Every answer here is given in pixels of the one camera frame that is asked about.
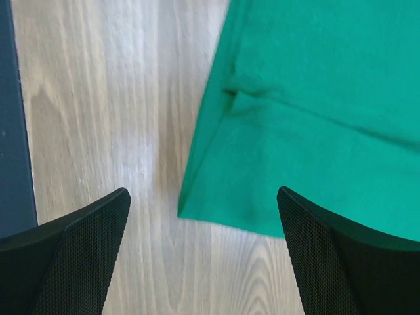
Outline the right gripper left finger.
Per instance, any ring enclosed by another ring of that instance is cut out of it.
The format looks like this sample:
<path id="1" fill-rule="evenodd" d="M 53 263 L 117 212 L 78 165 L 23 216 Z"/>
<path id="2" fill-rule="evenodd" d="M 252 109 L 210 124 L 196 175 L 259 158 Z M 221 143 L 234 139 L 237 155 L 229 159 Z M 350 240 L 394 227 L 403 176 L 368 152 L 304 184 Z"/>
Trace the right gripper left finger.
<path id="1" fill-rule="evenodd" d="M 126 188 L 1 239 L 2 314 L 101 314 L 127 224 Z"/>

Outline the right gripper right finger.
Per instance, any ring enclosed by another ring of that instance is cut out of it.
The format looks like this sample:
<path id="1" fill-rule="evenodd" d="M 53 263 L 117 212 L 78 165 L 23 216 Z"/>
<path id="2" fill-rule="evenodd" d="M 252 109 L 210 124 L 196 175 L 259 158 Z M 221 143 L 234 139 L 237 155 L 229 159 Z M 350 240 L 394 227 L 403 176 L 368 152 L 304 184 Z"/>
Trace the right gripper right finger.
<path id="1" fill-rule="evenodd" d="M 283 232 L 305 314 L 418 314 L 419 242 L 368 228 L 282 186 Z"/>

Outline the green t shirt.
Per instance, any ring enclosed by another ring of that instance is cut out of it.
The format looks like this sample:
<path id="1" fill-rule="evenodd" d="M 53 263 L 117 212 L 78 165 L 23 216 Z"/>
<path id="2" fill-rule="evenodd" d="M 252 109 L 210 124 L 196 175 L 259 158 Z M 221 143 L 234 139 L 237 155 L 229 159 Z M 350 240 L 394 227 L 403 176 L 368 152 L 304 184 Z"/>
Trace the green t shirt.
<path id="1" fill-rule="evenodd" d="M 283 236 L 286 186 L 419 239 L 419 2 L 232 1 L 178 202 Z"/>

